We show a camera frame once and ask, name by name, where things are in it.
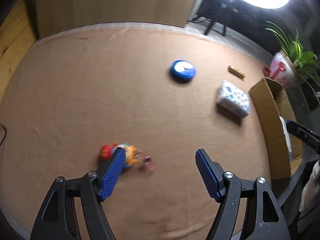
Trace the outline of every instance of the blue puck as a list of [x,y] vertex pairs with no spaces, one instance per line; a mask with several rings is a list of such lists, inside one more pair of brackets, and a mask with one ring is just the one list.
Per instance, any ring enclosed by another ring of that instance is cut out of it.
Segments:
[[196,75],[196,68],[184,60],[176,60],[171,66],[172,74],[182,80],[191,80]]

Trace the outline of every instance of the tan cloth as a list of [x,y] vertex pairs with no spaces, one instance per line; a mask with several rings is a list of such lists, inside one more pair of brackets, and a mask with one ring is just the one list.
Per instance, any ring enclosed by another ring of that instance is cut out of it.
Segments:
[[319,161],[317,161],[315,166],[313,167],[310,179],[302,190],[301,203],[299,208],[301,216],[305,215],[307,212],[310,212],[318,203],[316,197],[320,191],[319,176],[320,165]]
[[[177,59],[197,69],[188,84],[169,76]],[[245,80],[229,73],[228,65],[245,73]],[[8,129],[1,207],[31,232],[57,176],[82,177],[97,167],[103,144],[128,142],[150,154],[158,168],[152,176],[135,168],[123,173],[103,203],[117,239],[204,239],[218,204],[197,170],[198,148],[240,178],[269,178],[253,103],[239,123],[214,102],[223,79],[248,91],[262,67],[219,43],[170,31],[87,30],[37,42],[0,105],[0,121]]]

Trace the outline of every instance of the metal screw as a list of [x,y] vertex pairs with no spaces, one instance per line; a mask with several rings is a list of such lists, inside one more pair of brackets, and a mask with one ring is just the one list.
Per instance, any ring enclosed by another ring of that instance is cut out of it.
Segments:
[[224,173],[224,176],[226,176],[227,178],[232,178],[233,177],[233,173],[232,172],[230,172],[230,171],[226,171],[225,173]]
[[63,177],[62,176],[57,177],[55,179],[55,182],[57,182],[57,183],[63,182]]
[[148,157],[144,158],[145,164],[151,163],[151,161],[152,161],[151,156],[148,156]]
[[261,184],[263,184],[263,183],[266,182],[266,179],[263,178],[263,177],[259,177],[259,178],[258,178],[258,182],[261,183]]
[[142,152],[142,150],[138,149],[138,150],[135,150],[134,152],[136,153],[134,156],[136,158],[140,155],[140,152]]
[[96,171],[89,171],[89,172],[88,172],[88,177],[93,178],[93,177],[95,177],[95,176],[97,176]]

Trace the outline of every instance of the blue gripper pad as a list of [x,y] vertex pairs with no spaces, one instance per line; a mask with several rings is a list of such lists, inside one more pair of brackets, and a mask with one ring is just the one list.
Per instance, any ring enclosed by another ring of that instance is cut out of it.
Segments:
[[120,173],[125,163],[125,150],[119,151],[117,157],[113,160],[104,178],[102,179],[101,192],[99,194],[100,201],[103,202],[110,197],[115,185],[118,181]]
[[196,165],[205,187],[207,188],[209,196],[218,202],[218,200],[221,198],[218,180],[199,150],[196,152]]

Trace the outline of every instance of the cardboard box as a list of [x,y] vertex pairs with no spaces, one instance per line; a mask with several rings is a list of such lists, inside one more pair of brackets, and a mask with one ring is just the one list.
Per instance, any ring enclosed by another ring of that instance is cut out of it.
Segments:
[[287,122],[296,120],[287,93],[280,83],[262,78],[250,90],[264,133],[269,156],[271,179],[291,177],[302,161],[302,142],[290,135],[292,162],[279,116]]

